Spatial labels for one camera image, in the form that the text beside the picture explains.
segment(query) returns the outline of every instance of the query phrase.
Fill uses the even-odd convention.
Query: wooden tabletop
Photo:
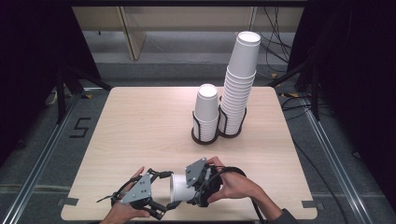
[[[141,166],[184,175],[184,168],[218,156],[225,165],[242,169],[282,208],[298,219],[313,219],[316,208],[274,89],[253,87],[239,136],[219,137],[212,145],[191,138],[192,110],[199,87],[114,88],[93,133],[69,198],[65,220],[101,220],[110,209],[111,195]],[[170,179],[152,185],[153,200],[170,202]],[[251,200],[221,200],[207,208],[182,203],[163,220],[257,220]],[[141,220],[155,220],[153,217]]]

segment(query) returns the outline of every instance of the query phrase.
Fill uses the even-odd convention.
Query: person's arm
[[[218,157],[211,158],[206,163],[218,166],[219,171],[224,167],[224,164]],[[259,185],[247,177],[234,172],[223,173],[220,177],[223,186],[218,192],[212,194],[207,199],[209,203],[225,198],[241,199],[249,197],[259,206],[270,223],[297,223],[295,218],[287,210],[280,209]]]
[[[141,175],[143,173],[143,170],[145,167],[141,167],[134,176],[131,178],[134,178],[138,175]],[[127,187],[125,187],[125,191],[128,191],[131,189],[131,187],[134,184],[131,183]],[[129,220],[135,218],[135,217],[149,217],[149,212],[144,211],[144,210],[137,210],[132,208],[131,205],[128,203],[120,203],[120,201],[116,201],[111,208],[111,210],[108,212],[107,216],[105,219],[103,219],[100,223],[101,224],[123,224],[128,222]]]

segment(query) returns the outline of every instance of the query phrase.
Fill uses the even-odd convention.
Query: white cup
[[[187,202],[195,195],[194,187],[187,188],[186,176],[175,175],[171,177],[171,203],[182,201]]]
[[[250,77],[256,71],[261,38],[256,33],[245,31],[238,34],[229,67],[239,77]]]
[[[218,89],[212,84],[202,85],[195,102],[195,117],[201,121],[211,121],[218,117],[218,108]]]

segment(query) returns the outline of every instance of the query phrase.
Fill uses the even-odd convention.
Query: human hand
[[[144,169],[145,169],[144,166],[141,167],[131,177],[131,179],[141,175],[143,173]],[[134,185],[134,183],[127,185],[124,188],[124,191],[130,190],[133,185]],[[103,219],[103,221],[101,223],[102,224],[109,224],[109,223],[112,223],[112,224],[120,223],[121,224],[121,223],[126,223],[135,217],[149,217],[149,216],[150,216],[150,214],[148,211],[134,209],[128,203],[121,203],[120,200],[118,200],[114,203],[113,207],[111,208],[111,210],[108,212],[107,216],[105,217],[105,219]]]
[[[218,172],[221,171],[224,164],[218,157],[213,157],[206,161],[207,164],[213,164],[217,167]],[[220,199],[241,199],[246,197],[254,197],[262,193],[262,188],[245,176],[235,172],[226,172],[220,175],[223,182],[222,188],[212,194],[208,199],[208,203],[213,203]]]

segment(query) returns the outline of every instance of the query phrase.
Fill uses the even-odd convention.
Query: person's right hand
[[[215,165],[218,171],[221,171],[224,164],[218,157],[213,157],[206,161],[207,164]],[[256,183],[251,181],[245,176],[242,176],[235,172],[227,172],[220,175],[223,182],[222,188],[212,194],[208,199],[208,203],[213,203],[220,199],[241,199],[246,197],[254,197],[259,193],[262,193],[262,188]]]

